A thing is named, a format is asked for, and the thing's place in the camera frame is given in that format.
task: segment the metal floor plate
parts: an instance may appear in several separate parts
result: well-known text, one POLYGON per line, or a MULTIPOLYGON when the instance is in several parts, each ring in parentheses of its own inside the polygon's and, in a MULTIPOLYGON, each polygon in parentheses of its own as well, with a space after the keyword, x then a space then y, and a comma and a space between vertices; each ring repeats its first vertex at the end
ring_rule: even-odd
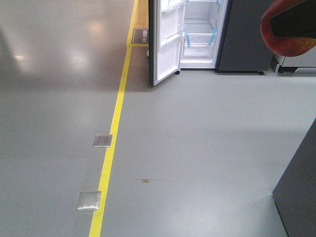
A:
POLYGON ((111 146, 113 135, 99 134, 95 136, 93 147, 108 148, 111 146))
POLYGON ((81 192, 78 199, 77 211, 96 211, 99 209, 101 192, 81 192))

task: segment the black refrigerator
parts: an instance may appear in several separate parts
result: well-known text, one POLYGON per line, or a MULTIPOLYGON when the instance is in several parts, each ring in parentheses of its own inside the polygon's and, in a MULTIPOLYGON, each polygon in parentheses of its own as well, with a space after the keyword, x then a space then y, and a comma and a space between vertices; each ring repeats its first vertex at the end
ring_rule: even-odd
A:
POLYGON ((181 69, 266 71, 260 20, 272 0, 149 0, 150 83, 181 69))

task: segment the red object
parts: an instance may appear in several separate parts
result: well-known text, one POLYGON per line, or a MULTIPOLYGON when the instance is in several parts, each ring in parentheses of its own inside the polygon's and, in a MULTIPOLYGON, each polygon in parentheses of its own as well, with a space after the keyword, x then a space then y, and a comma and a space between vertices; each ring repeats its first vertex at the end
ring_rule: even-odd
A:
POLYGON ((270 20, 280 12, 295 6, 304 0, 275 0, 261 19, 261 35, 269 49, 281 56, 299 56, 314 46, 316 39, 303 37, 276 37, 273 34, 270 20))

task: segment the epoxy floor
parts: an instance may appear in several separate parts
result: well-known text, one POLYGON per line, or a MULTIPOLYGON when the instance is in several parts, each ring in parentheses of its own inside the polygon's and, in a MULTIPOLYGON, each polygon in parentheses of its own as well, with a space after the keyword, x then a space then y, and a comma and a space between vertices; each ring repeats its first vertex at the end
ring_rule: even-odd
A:
MULTIPOLYGON (((0 3, 0 236, 87 237, 132 0, 0 3)), ((315 77, 182 71, 134 48, 103 237, 285 237, 271 193, 316 116, 315 77)))
POLYGON ((134 48, 103 237, 286 237, 272 191, 316 115, 315 77, 182 71, 134 48))
POLYGON ((133 0, 0 1, 0 236, 87 237, 133 0))

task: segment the open refrigerator door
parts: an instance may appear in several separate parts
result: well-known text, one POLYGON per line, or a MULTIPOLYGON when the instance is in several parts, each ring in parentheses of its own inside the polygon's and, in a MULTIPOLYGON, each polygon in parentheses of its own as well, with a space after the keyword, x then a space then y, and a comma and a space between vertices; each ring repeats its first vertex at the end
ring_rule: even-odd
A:
POLYGON ((149 1, 150 83, 157 85, 180 71, 184 14, 189 0, 149 1))

